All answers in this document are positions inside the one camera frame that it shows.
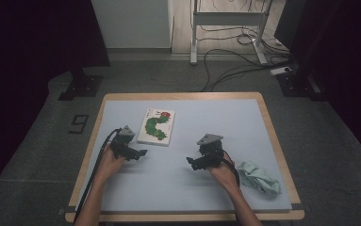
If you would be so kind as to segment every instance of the green caterpillar illustration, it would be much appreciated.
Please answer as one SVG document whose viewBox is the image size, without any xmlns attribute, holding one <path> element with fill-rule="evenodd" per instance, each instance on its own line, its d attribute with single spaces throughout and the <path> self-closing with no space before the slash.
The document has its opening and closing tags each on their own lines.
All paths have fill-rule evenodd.
<svg viewBox="0 0 361 226">
<path fill-rule="evenodd" d="M 156 125 L 161 123 L 167 123 L 170 116 L 171 114 L 169 112 L 162 112 L 160 113 L 159 118 L 148 119 L 145 124 L 145 131 L 147 132 L 147 134 L 156 137 L 158 140 L 166 138 L 167 136 L 165 133 L 163 133 L 162 130 L 156 129 Z"/>
</svg>

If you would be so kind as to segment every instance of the light green cloth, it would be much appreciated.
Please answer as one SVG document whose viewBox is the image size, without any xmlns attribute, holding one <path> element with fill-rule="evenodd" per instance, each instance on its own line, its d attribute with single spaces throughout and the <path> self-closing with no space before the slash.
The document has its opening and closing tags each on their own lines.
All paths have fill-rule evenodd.
<svg viewBox="0 0 361 226">
<path fill-rule="evenodd" d="M 281 193 L 279 182 L 272 179 L 251 161 L 241 163 L 238 170 L 241 171 L 241 182 L 244 185 L 256 188 L 268 195 Z"/>
</svg>

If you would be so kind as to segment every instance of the floor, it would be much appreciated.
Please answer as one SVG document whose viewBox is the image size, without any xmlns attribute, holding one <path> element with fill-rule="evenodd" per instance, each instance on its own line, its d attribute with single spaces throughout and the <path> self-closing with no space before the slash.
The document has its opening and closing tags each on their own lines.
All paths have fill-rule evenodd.
<svg viewBox="0 0 361 226">
<path fill-rule="evenodd" d="M 207 74 L 200 58 L 169 53 L 109 53 L 110 68 L 87 68 L 104 80 L 95 97 L 58 101 L 69 73 L 49 83 L 50 94 L 24 142 L 0 175 L 0 225 L 71 225 L 64 219 L 90 133 L 105 94 L 199 91 Z M 246 56 L 256 61 L 254 55 Z M 237 57 L 209 56 L 211 81 L 243 65 Z M 262 93 L 305 210 L 302 220 L 265 225 L 361 225 L 361 145 L 327 102 L 287 98 L 268 70 L 245 73 L 214 91 Z M 81 134 L 76 115 L 88 115 Z M 227 225 L 161 223 L 130 225 Z"/>
</svg>

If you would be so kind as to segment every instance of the wooden table edge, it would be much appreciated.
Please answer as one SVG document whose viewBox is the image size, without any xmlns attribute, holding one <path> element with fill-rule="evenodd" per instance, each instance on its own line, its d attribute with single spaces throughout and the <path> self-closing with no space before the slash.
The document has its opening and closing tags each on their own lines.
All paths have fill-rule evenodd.
<svg viewBox="0 0 361 226">
<path fill-rule="evenodd" d="M 259 92 L 173 92 L 173 93 L 109 93 L 105 95 L 103 102 L 101 103 L 100 110 L 98 112 L 97 119 L 94 124 L 94 128 L 92 130 L 89 145 L 87 147 L 85 156 L 83 158 L 83 162 L 80 168 L 80 171 L 77 176 L 76 183 L 74 185 L 74 191 L 72 193 L 72 196 L 70 198 L 68 206 L 76 206 L 78 200 L 81 198 L 79 197 L 79 193 L 81 190 L 82 185 L 84 184 L 85 175 L 87 173 L 87 168 L 90 161 L 90 156 L 92 153 L 92 149 L 94 147 L 95 140 L 97 138 L 98 130 L 101 125 L 101 120 L 104 113 L 104 106 L 106 101 L 140 101 L 140 100 L 234 100 L 234 99 L 256 99 L 259 105 L 259 109 L 262 114 L 262 118 L 265 122 L 270 140 L 271 145 L 274 150 L 274 154 L 276 156 L 277 162 L 279 164 L 280 171 L 283 175 L 283 178 L 285 180 L 285 184 L 287 187 L 288 196 L 290 198 L 290 202 L 292 204 L 300 204 L 301 200 L 299 198 L 297 189 L 294 185 L 294 182 L 291 177 L 291 173 L 289 171 L 287 161 L 284 157 L 283 151 L 280 146 L 280 142 L 277 138 L 277 135 L 275 133 L 274 127 L 271 123 L 271 117 L 269 115 L 269 111 L 266 108 L 264 99 L 262 94 Z M 290 210 L 287 212 L 278 212 L 278 213 L 257 213 L 256 214 L 260 220 L 280 220 L 280 219 L 302 219 L 304 218 L 304 210 Z M 126 216 L 132 216 L 134 218 L 135 216 L 145 217 L 145 220 L 140 221 L 151 221 L 148 220 L 148 218 L 158 219 L 158 221 L 165 221 L 165 220 L 159 220 L 158 216 L 164 216 L 164 218 L 167 218 L 168 216 L 171 216 L 173 218 L 177 218 L 175 221 L 179 220 L 179 215 L 101 215 L 100 219 L 102 221 L 125 221 Z M 207 218 L 216 218 L 214 217 L 215 214 L 206 214 L 203 215 Z M 74 213 L 66 213 L 65 218 L 69 222 L 73 222 L 74 220 Z"/>
</svg>

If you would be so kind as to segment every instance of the book cover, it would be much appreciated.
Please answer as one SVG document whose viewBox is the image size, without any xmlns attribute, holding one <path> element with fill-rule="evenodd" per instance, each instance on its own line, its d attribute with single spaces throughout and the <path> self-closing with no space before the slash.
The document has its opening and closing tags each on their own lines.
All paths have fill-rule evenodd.
<svg viewBox="0 0 361 226">
<path fill-rule="evenodd" d="M 148 108 L 139 130 L 138 143 L 169 146 L 174 111 Z"/>
</svg>

